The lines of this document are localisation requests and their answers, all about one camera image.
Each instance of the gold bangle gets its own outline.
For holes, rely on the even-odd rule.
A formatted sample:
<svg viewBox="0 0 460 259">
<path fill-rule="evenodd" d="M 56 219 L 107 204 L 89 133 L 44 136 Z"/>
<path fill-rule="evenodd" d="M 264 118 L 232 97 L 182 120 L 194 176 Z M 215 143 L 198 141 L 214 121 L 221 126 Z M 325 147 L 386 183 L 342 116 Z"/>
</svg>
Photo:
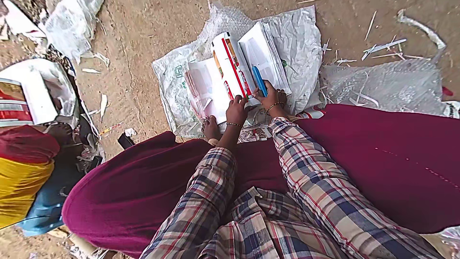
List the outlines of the gold bangle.
<svg viewBox="0 0 460 259">
<path fill-rule="evenodd" d="M 270 108 L 268 108 L 267 113 L 268 113 L 268 111 L 269 111 L 271 108 L 273 108 L 273 106 L 278 105 L 278 104 L 283 104 L 283 105 L 284 105 L 283 102 L 277 102 L 277 103 L 275 103 L 274 105 L 270 106 Z"/>
<path fill-rule="evenodd" d="M 235 126 L 238 126 L 238 127 L 241 127 L 243 128 L 243 126 L 239 125 L 239 124 L 236 124 L 236 123 L 230 123 L 230 122 L 227 122 L 227 125 L 235 125 Z"/>
</svg>

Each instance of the book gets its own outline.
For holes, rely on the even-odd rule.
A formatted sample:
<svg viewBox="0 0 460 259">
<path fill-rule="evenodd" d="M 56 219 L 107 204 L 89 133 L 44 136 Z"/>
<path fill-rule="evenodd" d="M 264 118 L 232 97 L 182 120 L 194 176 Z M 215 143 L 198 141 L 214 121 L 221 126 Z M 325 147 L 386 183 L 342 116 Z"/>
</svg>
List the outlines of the book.
<svg viewBox="0 0 460 259">
<path fill-rule="evenodd" d="M 21 83 L 0 78 L 0 127 L 34 125 Z"/>
<path fill-rule="evenodd" d="M 247 98 L 247 106 L 259 105 L 253 97 L 257 88 L 253 66 L 275 89 L 284 89 L 288 95 L 292 93 L 267 24 L 257 22 L 238 41 L 224 32 L 216 36 L 211 45 L 213 57 L 188 63 L 185 72 L 188 98 L 198 118 L 214 115 L 218 124 L 225 122 L 229 102 L 237 95 Z"/>
</svg>

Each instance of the blue marker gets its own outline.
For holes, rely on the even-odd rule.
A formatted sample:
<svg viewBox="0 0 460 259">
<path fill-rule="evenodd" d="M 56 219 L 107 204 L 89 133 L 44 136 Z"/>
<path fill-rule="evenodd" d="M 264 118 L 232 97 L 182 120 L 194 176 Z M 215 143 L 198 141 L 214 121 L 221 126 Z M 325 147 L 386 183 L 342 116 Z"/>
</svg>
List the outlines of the blue marker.
<svg viewBox="0 0 460 259">
<path fill-rule="evenodd" d="M 254 75 L 254 77 L 256 79 L 257 87 L 260 89 L 260 91 L 262 93 L 262 96 L 267 97 L 268 96 L 267 87 L 265 86 L 265 83 L 264 83 L 262 77 L 260 76 L 259 69 L 254 65 L 253 65 L 253 75 Z"/>
</svg>

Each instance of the maroon garment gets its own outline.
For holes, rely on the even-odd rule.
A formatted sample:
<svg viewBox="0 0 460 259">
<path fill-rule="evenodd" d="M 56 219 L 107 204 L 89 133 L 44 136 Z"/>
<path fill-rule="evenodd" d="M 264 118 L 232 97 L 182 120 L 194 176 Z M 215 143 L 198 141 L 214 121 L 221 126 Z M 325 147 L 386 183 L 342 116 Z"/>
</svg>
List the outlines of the maroon garment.
<svg viewBox="0 0 460 259">
<path fill-rule="evenodd" d="M 460 225 L 460 120 L 328 105 L 321 119 L 296 123 L 398 224 L 419 233 Z M 203 140 L 178 144 L 165 132 L 127 149 L 74 187 L 64 222 L 95 246 L 138 258 L 210 148 Z M 272 140 L 239 144 L 235 153 L 234 198 L 252 186 L 287 191 Z"/>
<path fill-rule="evenodd" d="M 54 137 L 25 125 L 0 132 L 0 157 L 20 163 L 46 163 L 59 152 Z"/>
</svg>

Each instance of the sandy floor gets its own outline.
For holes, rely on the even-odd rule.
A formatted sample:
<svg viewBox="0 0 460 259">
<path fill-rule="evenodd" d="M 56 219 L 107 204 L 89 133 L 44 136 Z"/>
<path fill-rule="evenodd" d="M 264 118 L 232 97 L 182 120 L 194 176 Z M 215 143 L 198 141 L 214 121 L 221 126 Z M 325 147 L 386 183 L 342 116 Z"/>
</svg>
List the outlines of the sandy floor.
<svg viewBox="0 0 460 259">
<path fill-rule="evenodd" d="M 224 5 L 242 9 L 252 19 L 312 4 L 297 5 L 294 0 L 222 2 Z M 406 55 L 433 56 L 436 47 L 423 32 L 396 22 L 397 11 L 406 8 L 408 16 L 427 24 L 446 41 L 448 48 L 439 63 L 444 77 L 443 85 L 454 91 L 454 99 L 460 100 L 458 0 L 318 0 L 315 4 L 322 41 L 326 42 L 330 38 L 329 46 L 333 49 L 326 54 L 326 62 L 331 62 L 335 58 L 336 49 L 339 49 L 339 58 L 360 60 L 364 49 L 374 44 L 388 43 L 394 35 L 408 39 L 403 44 Z M 368 40 L 364 41 L 370 19 L 376 10 L 374 27 Z M 98 16 L 107 35 L 99 24 L 92 46 L 94 52 L 100 52 L 110 58 L 110 67 L 107 69 L 98 59 L 84 59 L 75 69 L 80 96 L 89 110 L 99 108 L 101 93 L 109 97 L 110 106 L 103 122 L 99 122 L 99 115 L 93 115 L 99 130 L 124 122 L 121 127 L 103 136 L 102 145 L 108 158 L 122 151 L 116 140 L 124 129 L 134 128 L 137 131 L 138 135 L 133 137 L 135 142 L 168 130 L 161 106 L 158 81 L 151 68 L 151 62 L 174 48 L 195 40 L 208 14 L 206 0 L 105 0 Z M 0 42 L 0 67 L 11 64 L 18 59 L 18 55 L 24 53 L 21 47 Z M 366 59 L 364 62 L 359 61 L 350 65 L 371 66 L 394 60 L 397 59 Z M 103 74 L 82 73 L 81 68 L 93 68 Z M 26 259 L 29 258 L 29 253 L 34 253 L 38 247 L 46 246 L 46 239 L 39 243 L 36 239 L 26 239 L 24 242 L 25 245 L 21 248 L 24 254 L 18 256 L 15 251 L 19 248 L 12 249 L 13 245 L 17 245 L 16 241 L 14 244 L 4 244 L 0 239 L 0 254 L 4 255 L 3 258 L 10 256 Z M 55 244 L 55 240 L 49 241 L 50 246 Z"/>
</svg>

